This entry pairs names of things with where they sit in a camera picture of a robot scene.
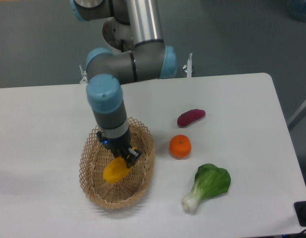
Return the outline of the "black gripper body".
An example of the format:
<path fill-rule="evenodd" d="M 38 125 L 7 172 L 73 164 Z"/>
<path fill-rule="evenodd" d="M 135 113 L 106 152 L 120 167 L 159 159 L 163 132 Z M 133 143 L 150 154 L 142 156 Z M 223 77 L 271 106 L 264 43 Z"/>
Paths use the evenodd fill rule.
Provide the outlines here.
<path fill-rule="evenodd" d="M 128 128 L 125 133 L 116 138 L 108 138 L 105 136 L 102 130 L 96 132 L 97 139 L 99 142 L 111 153 L 120 154 L 120 156 L 128 156 L 128 149 L 131 148 L 130 140 L 130 129 Z"/>

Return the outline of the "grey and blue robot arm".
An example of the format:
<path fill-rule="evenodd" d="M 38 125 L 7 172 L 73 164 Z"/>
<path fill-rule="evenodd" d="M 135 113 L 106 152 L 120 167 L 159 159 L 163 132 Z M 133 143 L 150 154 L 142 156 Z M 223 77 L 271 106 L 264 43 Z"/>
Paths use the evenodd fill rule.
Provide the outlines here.
<path fill-rule="evenodd" d="M 123 102 L 123 84 L 173 77 L 177 72 L 175 49 L 164 44 L 155 0 L 73 0 L 71 7 L 81 21 L 111 18 L 130 29 L 128 38 L 114 30 L 122 52 L 93 49 L 86 58 L 86 94 L 100 131 L 98 140 L 128 168 L 141 152 L 132 148 Z"/>

